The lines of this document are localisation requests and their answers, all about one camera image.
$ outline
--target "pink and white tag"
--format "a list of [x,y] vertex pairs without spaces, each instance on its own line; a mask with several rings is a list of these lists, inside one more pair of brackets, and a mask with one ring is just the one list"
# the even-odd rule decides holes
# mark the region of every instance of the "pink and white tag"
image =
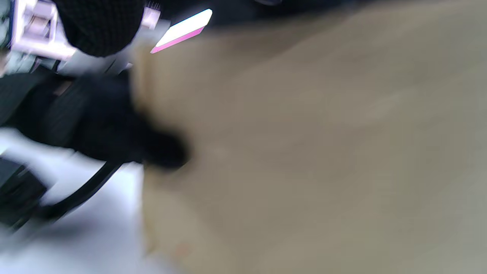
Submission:
[[205,26],[208,25],[212,14],[213,11],[207,9],[175,24],[168,29],[150,53],[156,53],[200,34]]

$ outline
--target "dark clothing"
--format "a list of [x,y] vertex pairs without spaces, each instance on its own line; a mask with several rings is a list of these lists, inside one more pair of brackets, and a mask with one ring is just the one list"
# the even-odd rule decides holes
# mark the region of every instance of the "dark clothing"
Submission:
[[[72,84],[56,95],[67,80]],[[5,110],[0,112],[0,126],[103,161],[181,167],[188,161],[182,139],[154,130],[135,112],[130,94],[126,74],[69,79],[48,73],[39,76],[36,71],[5,76],[0,78],[0,107]]]
[[68,42],[96,57],[115,54],[135,37],[146,0],[53,0]]

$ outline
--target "black strap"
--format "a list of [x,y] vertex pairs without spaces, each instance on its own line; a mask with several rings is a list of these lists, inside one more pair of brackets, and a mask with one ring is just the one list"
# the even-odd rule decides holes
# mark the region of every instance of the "black strap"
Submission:
[[122,164],[107,162],[81,188],[64,200],[41,207],[35,218],[43,221],[57,220],[90,199],[112,177]]

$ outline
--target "white floor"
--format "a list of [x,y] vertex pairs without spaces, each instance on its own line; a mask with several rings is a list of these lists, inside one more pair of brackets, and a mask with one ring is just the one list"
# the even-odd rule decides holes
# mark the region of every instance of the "white floor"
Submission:
[[[101,162],[69,150],[31,143],[15,131],[0,130],[0,152],[7,150],[54,186],[48,200],[72,193],[101,167]],[[141,273],[140,190],[142,166],[128,164],[87,203],[59,222],[36,231],[32,239],[0,250],[0,273]]]

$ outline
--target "beige floor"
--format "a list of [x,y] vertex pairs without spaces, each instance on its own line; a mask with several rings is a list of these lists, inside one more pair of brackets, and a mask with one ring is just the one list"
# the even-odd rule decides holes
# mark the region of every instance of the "beige floor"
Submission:
[[193,161],[146,170],[151,250],[190,274],[487,272],[487,1],[206,33],[140,53]]

